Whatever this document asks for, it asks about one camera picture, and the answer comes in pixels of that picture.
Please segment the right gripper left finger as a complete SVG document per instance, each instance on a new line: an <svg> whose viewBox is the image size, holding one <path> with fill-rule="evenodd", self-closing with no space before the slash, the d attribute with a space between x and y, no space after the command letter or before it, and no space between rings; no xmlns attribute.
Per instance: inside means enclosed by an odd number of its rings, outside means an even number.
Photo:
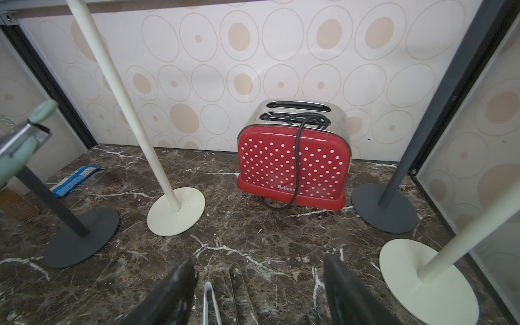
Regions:
<svg viewBox="0 0 520 325"><path fill-rule="evenodd" d="M183 260L121 324L187 324L198 280L195 263Z"/></svg>

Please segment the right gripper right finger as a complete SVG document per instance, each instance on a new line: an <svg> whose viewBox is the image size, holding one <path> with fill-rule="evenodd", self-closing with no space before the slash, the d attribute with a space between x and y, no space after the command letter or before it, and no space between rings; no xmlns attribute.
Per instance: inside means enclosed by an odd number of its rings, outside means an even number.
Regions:
<svg viewBox="0 0 520 325"><path fill-rule="evenodd" d="M400 324L337 256L324 259L324 286L333 324Z"/></svg>

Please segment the white utensil rack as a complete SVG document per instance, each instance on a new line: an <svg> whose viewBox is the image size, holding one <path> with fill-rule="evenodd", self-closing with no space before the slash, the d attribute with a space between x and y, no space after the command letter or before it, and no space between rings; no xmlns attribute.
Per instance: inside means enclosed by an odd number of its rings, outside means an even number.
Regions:
<svg viewBox="0 0 520 325"><path fill-rule="evenodd" d="M99 63L108 85L111 87L154 176L164 192L164 195L152 205L148 212L147 226L149 230L163 237L176 236L186 232L203 215L205 208L204 194L191 187L172 188L87 4L84 1L68 1L67 5Z"/></svg>
<svg viewBox="0 0 520 325"><path fill-rule="evenodd" d="M383 279L393 296L425 324L476 324L475 293L455 263L519 212L519 184L512 185L441 251L395 239L380 251Z"/></svg>

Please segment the dark grey utensil rack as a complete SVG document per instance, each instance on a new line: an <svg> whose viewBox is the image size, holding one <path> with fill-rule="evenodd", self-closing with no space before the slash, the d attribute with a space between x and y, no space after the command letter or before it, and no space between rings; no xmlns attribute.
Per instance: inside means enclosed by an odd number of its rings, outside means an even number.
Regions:
<svg viewBox="0 0 520 325"><path fill-rule="evenodd" d="M43 259L50 268L68 268L89 259L119 227L119 214L112 208L97 208L75 216L28 167L23 167L16 177L64 223L45 249Z"/></svg>

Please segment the green tongs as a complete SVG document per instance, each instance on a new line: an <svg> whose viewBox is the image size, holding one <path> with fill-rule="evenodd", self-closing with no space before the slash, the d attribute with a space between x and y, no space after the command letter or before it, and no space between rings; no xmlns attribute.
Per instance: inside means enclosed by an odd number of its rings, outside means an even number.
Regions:
<svg viewBox="0 0 520 325"><path fill-rule="evenodd" d="M1 138L1 189L47 142L51 130L42 123L53 115L57 108L58 103L54 100L40 103L26 122L17 125L13 133Z"/></svg>

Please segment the dark grey rack back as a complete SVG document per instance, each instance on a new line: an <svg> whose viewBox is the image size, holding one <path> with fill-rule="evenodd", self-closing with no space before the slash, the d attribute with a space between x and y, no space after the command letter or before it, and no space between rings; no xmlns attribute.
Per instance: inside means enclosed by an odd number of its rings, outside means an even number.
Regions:
<svg viewBox="0 0 520 325"><path fill-rule="evenodd" d="M476 70L484 64L502 21L516 9L518 1L482 2L389 183L367 183L352 192L353 208L364 222L392 234L407 233L417 226L417 211L399 186L433 139L443 115L473 86L479 76Z"/></svg>

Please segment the red white toaster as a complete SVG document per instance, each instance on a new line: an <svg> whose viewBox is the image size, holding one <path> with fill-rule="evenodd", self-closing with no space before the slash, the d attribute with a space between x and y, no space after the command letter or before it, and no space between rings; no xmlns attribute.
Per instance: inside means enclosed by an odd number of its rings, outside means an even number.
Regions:
<svg viewBox="0 0 520 325"><path fill-rule="evenodd" d="M266 100L238 135L240 190L339 211L352 162L347 115L334 104Z"/></svg>

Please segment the blue small package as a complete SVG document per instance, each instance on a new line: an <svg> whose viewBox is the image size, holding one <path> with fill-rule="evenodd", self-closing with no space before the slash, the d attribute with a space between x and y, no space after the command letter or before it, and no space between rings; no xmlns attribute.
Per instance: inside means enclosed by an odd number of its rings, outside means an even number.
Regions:
<svg viewBox="0 0 520 325"><path fill-rule="evenodd" d="M97 165L82 166L51 187L50 190L55 197L65 197L100 169L101 168Z"/></svg>

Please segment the horizontal aluminium bar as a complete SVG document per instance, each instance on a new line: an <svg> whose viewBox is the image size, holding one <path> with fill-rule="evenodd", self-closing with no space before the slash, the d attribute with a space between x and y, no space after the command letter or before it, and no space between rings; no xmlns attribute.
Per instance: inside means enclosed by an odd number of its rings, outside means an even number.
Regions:
<svg viewBox="0 0 520 325"><path fill-rule="evenodd" d="M87 0L84 1L86 5L100 5L100 4L119 4L123 1L110 0ZM30 9L42 8L65 8L70 11L69 3L66 0L7 0L1 1L1 12L19 12Z"/></svg>

